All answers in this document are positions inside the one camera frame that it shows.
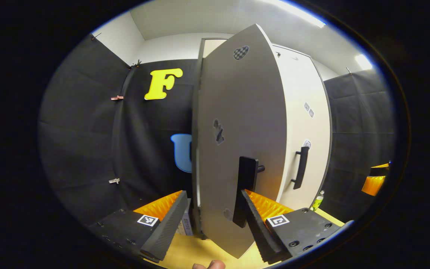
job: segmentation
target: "fluorescent light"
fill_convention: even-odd
[[[364,54],[360,54],[358,56],[355,56],[355,60],[358,62],[359,66],[361,66],[361,68],[363,68],[363,70],[373,68],[371,63],[367,60],[366,56],[364,56]]]
[[[280,7],[281,9],[284,9],[302,19],[304,19],[305,21],[314,24],[320,28],[323,28],[323,26],[325,26],[326,24],[318,19],[316,19],[315,17],[313,17],[312,15],[310,15],[307,12],[304,12],[303,10],[298,9],[295,6],[290,5],[287,2],[283,2],[280,0],[260,0],[262,2],[266,2],[266,3],[270,3],[272,5],[275,5],[277,7]]]

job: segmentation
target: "wooden floor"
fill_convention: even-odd
[[[328,215],[321,209],[316,210],[316,213],[335,225],[344,225],[344,223]],[[214,259],[225,262],[227,269],[261,269],[269,266],[268,263],[264,263],[261,259],[260,252],[255,243],[240,259],[236,259],[210,239],[201,240],[194,236],[179,235],[177,233],[174,235],[165,259],[158,263],[158,265],[167,269],[191,269],[194,263],[207,267]]]

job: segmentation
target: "black door handle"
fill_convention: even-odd
[[[297,151],[300,154],[300,165],[298,167],[298,173],[296,174],[296,179],[292,179],[291,182],[295,182],[293,189],[299,189],[303,183],[304,171],[306,169],[306,162],[308,161],[308,150],[309,147],[302,146],[302,151]]]

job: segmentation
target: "plastic bottle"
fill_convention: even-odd
[[[320,191],[320,194],[318,195],[318,197],[316,197],[316,199],[314,200],[313,206],[312,206],[312,210],[316,211],[318,209],[318,207],[321,204],[321,201],[323,201],[323,196],[324,191]]]

